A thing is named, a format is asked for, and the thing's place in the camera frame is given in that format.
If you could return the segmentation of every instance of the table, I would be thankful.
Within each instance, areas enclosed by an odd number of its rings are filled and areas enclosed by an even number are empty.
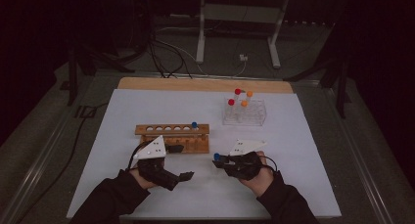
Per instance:
[[[255,92],[267,106],[262,126],[222,125],[221,108],[239,87]],[[214,153],[228,154],[236,139],[265,140],[261,148],[276,160],[286,183],[296,186],[318,217],[340,216],[325,168],[312,139],[300,101],[289,83],[253,80],[155,79],[126,77],[115,89],[87,160],[67,217],[104,178],[128,164],[140,138],[136,124],[208,123],[209,154],[168,155],[165,169],[194,171],[174,191],[154,188],[126,219],[266,219],[254,194],[212,164]]]

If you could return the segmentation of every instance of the white table surface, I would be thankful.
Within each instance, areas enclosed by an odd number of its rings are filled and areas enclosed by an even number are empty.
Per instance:
[[[227,92],[115,89],[79,180],[67,217],[71,218],[105,178],[124,169],[140,136],[137,124],[184,124],[210,127],[209,154],[167,155],[164,168],[176,175],[194,171],[190,181],[173,191],[153,188],[129,219],[261,219],[269,218],[254,194],[212,164],[213,154],[229,154],[237,139],[264,140],[261,148],[273,158],[286,184],[297,187],[317,217],[341,216],[330,181],[296,94],[255,93],[265,101],[262,126],[222,125]]]

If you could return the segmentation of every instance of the hand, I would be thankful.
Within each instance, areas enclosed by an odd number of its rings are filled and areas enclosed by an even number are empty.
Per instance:
[[[262,164],[266,164],[265,154],[262,151],[256,153],[259,155]],[[268,189],[269,185],[271,185],[273,180],[273,172],[270,168],[267,167],[261,168],[258,175],[256,175],[255,178],[251,179],[250,181],[239,179],[239,181],[250,188],[257,197],[262,196],[266,189]]]
[[[135,178],[138,185],[140,185],[140,187],[142,187],[144,190],[157,187],[157,184],[155,184],[153,182],[149,182],[145,178],[140,176],[140,172],[138,171],[136,166],[133,167],[132,169],[130,169],[128,172]]]

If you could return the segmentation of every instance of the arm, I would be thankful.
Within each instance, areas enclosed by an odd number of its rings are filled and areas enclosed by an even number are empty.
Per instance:
[[[263,164],[263,152],[257,152]],[[271,215],[272,223],[278,224],[317,224],[318,221],[308,207],[305,198],[298,190],[284,183],[279,171],[261,168],[258,175],[250,181],[240,180],[257,196],[257,200]]]
[[[132,213],[150,194],[147,189],[155,186],[138,169],[121,170],[115,179],[105,179],[92,191],[70,223],[119,223],[118,217]]]

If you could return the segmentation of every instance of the dark background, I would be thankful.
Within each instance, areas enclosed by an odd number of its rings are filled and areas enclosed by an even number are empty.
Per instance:
[[[234,4],[246,1],[231,0]],[[345,54],[350,57],[348,76],[356,81],[413,188],[414,1],[290,0],[285,17],[288,24],[336,23],[319,60]],[[94,18],[91,25],[82,28],[91,33],[95,33],[93,24],[108,19],[99,5],[97,0],[0,0],[1,144],[55,84],[53,71],[68,61],[69,28],[78,24],[76,19]],[[195,16],[199,12],[199,0],[150,0],[150,5],[150,13],[158,16]],[[79,12],[95,16],[79,18]],[[103,28],[91,43],[102,41],[111,47],[115,30]]]

